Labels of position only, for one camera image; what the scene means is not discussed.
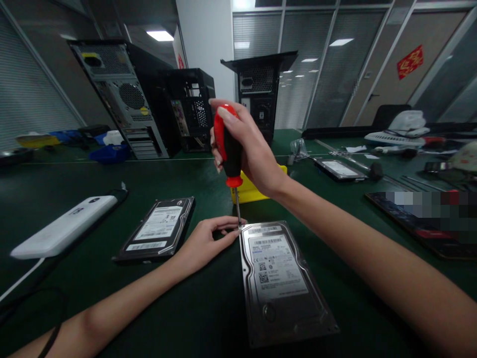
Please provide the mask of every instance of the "fingernail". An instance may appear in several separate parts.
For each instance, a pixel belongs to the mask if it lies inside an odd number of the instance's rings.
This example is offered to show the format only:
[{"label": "fingernail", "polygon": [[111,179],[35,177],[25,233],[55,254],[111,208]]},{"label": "fingernail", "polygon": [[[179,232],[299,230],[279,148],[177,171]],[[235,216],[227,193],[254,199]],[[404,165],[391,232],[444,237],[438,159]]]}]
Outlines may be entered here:
[{"label": "fingernail", "polygon": [[220,117],[222,117],[225,124],[232,124],[237,121],[237,118],[223,107],[219,107],[219,109],[217,109],[217,113]]}]

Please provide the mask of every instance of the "qr code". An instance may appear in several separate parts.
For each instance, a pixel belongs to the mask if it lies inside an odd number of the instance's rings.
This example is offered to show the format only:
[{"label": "qr code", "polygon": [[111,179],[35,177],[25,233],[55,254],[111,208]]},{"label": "qr code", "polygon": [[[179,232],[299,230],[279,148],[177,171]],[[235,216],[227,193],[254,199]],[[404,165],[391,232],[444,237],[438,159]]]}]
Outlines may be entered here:
[{"label": "qr code", "polygon": [[258,277],[260,278],[260,283],[268,282],[268,275],[266,272],[259,272]]}]

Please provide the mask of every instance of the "yellow object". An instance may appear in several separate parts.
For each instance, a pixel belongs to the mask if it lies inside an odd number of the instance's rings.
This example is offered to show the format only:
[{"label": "yellow object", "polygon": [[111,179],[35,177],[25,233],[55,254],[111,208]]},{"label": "yellow object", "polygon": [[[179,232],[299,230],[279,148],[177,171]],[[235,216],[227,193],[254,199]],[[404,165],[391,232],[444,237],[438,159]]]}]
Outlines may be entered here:
[{"label": "yellow object", "polygon": [[61,144],[57,137],[50,134],[18,136],[16,141],[25,148],[43,148],[47,145]]},{"label": "yellow object", "polygon": [[97,58],[98,57],[98,54],[95,53],[95,52],[83,52],[81,55],[84,58],[86,58],[86,57],[96,57]]},{"label": "yellow object", "polygon": [[[287,167],[286,166],[279,166],[281,170],[287,173]],[[269,199],[268,196],[263,195],[260,191],[258,191],[257,187],[250,181],[247,176],[241,172],[240,177],[243,179],[243,183],[241,186],[239,186],[238,189],[238,203],[243,204],[246,202],[251,202],[251,201],[258,201],[258,200],[264,200],[264,199]],[[236,205],[237,201],[235,200],[235,188],[230,188],[230,193],[232,195],[232,202]]]}]

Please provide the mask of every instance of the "black computer tower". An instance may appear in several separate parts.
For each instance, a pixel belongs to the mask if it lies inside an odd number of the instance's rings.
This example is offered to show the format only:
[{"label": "black computer tower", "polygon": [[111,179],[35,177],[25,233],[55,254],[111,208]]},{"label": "black computer tower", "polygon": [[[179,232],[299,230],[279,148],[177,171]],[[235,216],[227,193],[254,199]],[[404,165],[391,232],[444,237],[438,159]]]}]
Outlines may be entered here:
[{"label": "black computer tower", "polygon": [[248,108],[263,137],[270,145],[275,129],[280,72],[288,71],[298,51],[220,62],[237,73],[238,100]]},{"label": "black computer tower", "polygon": [[173,67],[124,40],[68,41],[73,53],[139,160],[180,150],[174,115],[158,71]]},{"label": "black computer tower", "polygon": [[209,99],[215,98],[214,79],[201,69],[159,71],[159,78],[174,113],[182,150],[210,152],[214,119]]}]

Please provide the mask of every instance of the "red screwdriver handle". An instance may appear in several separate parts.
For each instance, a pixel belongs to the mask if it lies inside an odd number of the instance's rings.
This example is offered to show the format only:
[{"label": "red screwdriver handle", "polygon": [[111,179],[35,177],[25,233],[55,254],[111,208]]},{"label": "red screwdriver handle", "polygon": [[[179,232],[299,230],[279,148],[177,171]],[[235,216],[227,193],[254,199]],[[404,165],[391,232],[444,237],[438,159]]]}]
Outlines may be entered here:
[{"label": "red screwdriver handle", "polygon": [[[220,107],[225,108],[235,117],[237,112],[229,104],[223,104]],[[241,165],[242,165],[242,145],[235,139],[224,125],[224,120],[215,114],[214,119],[214,135],[217,149],[219,150],[222,159],[222,165],[224,166],[225,174],[227,175],[227,181],[225,182],[228,187],[239,187],[242,185],[243,180],[240,177]]]}]

